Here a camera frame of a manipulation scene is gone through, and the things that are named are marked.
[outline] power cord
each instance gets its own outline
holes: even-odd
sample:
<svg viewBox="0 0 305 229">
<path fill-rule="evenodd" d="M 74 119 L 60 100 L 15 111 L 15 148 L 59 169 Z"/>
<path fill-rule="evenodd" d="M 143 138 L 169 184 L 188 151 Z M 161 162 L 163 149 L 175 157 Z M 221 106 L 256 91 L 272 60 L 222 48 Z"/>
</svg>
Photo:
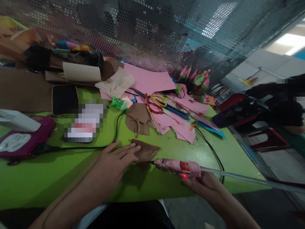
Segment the power cord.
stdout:
<svg viewBox="0 0 305 229">
<path fill-rule="evenodd" d="M 119 122 L 119 118 L 121 117 L 122 114 L 125 113 L 125 111 L 123 111 L 118 117 L 117 117 L 117 121 L 116 121 L 116 129 L 115 129 L 115 136 L 114 139 L 112 141 L 112 143 L 114 143 L 117 139 L 118 136 L 118 122 Z M 38 156 L 44 153 L 53 153 L 53 152 L 57 152 L 57 151 L 62 151 L 62 150 L 71 150 L 71 149 L 103 149 L 106 148 L 108 145 L 106 146 L 99 146 L 99 147 L 64 147 L 61 148 L 59 146 L 50 146 L 44 142 L 40 142 L 38 143 L 38 145 L 36 146 L 36 148 L 33 150 L 33 152 L 31 153 L 31 155 L 33 156 Z"/>
<path fill-rule="evenodd" d="M 222 171 L 225 171 L 225 168 L 223 167 L 223 165 L 222 165 L 222 163 L 221 163 L 221 160 L 219 159 L 219 157 L 218 157 L 216 151 L 214 150 L 214 148 L 211 146 L 211 144 L 210 144 L 210 143 L 208 142 L 208 140 L 205 138 L 205 136 L 203 135 L 203 133 L 202 133 L 196 126 L 195 126 L 195 129 L 196 129 L 199 133 L 201 133 L 203 139 L 204 139 L 204 140 L 207 142 L 207 144 L 209 145 L 211 151 L 213 152 L 214 156 L 215 156 L 216 159 L 217 159 L 217 162 L 218 162 L 218 164 L 219 164 L 221 170 L 222 170 Z M 224 181 L 225 181 L 225 176 L 221 176 L 221 183 L 223 184 Z"/>
</svg>

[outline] metal mesh panel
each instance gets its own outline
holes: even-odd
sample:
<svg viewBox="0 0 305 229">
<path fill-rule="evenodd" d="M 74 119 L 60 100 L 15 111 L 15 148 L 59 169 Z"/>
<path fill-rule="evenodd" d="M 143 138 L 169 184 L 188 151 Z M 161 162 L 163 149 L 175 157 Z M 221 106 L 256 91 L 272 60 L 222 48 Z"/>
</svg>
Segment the metal mesh panel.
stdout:
<svg viewBox="0 0 305 229">
<path fill-rule="evenodd" d="M 151 71 L 210 68 L 211 85 L 304 10 L 304 0 L 0 0 L 0 14 L 42 35 Z"/>
</svg>

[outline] smartphone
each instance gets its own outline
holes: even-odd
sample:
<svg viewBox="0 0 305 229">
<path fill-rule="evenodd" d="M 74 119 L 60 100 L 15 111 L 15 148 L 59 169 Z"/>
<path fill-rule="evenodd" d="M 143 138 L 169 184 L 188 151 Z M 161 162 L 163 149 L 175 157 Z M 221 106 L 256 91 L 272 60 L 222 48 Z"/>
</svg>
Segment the smartphone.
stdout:
<svg viewBox="0 0 305 229">
<path fill-rule="evenodd" d="M 52 87 L 52 114 L 61 116 L 75 113 L 78 109 L 78 94 L 75 85 L 54 85 Z"/>
</svg>

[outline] beige paper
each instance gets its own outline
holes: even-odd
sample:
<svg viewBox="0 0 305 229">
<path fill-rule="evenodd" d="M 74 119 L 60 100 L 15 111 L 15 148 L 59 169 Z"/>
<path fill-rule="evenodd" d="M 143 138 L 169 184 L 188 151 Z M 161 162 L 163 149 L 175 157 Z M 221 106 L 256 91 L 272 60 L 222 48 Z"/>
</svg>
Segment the beige paper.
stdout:
<svg viewBox="0 0 305 229">
<path fill-rule="evenodd" d="M 68 81 L 90 83 L 101 81 L 99 67 L 63 62 L 63 69 Z"/>
</svg>

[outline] green tabletop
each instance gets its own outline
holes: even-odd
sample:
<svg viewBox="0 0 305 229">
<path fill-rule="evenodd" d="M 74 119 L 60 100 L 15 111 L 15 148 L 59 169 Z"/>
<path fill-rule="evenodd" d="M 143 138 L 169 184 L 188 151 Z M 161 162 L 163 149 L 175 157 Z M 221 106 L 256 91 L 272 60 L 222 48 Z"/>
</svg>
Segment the green tabletop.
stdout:
<svg viewBox="0 0 305 229">
<path fill-rule="evenodd" d="M 80 98 L 100 98 L 94 88 L 78 89 Z M 37 113 L 47 115 L 50 112 Z M 107 117 L 98 136 L 90 144 L 65 143 L 61 140 L 64 118 L 55 118 L 57 129 L 53 131 L 47 143 L 52 146 L 104 146 L 114 138 L 115 121 L 120 111 L 112 106 L 107 109 Z M 215 112 L 209 109 L 207 116 L 212 117 Z M 242 174 L 258 179 L 258 169 L 251 162 L 233 135 L 227 128 L 222 129 L 227 139 L 200 128 L 206 139 L 214 147 L 225 171 Z M 1 127 L 0 136 L 9 129 Z M 125 125 L 125 115 L 119 120 L 118 140 L 121 145 L 127 145 L 135 138 Z M 183 161 L 196 161 L 201 166 L 220 169 L 216 158 L 208 144 L 197 134 L 194 144 L 176 139 L 173 130 L 165 135 L 157 135 L 156 130 L 150 128 L 150 135 L 139 135 L 138 140 L 161 147 L 155 158 L 174 158 Z M 7 166 L 5 160 L 0 160 L 0 210 L 20 207 L 46 207 L 89 165 L 100 150 L 62 151 L 38 156 L 35 159 L 22 161 L 16 166 Z M 246 181 L 225 178 L 224 185 L 231 193 L 249 192 L 266 187 Z M 109 202 L 145 201 L 162 198 L 175 198 L 193 195 L 184 187 L 178 176 L 162 172 L 150 165 L 142 172 L 137 165 L 131 165 L 120 182 Z"/>
</svg>

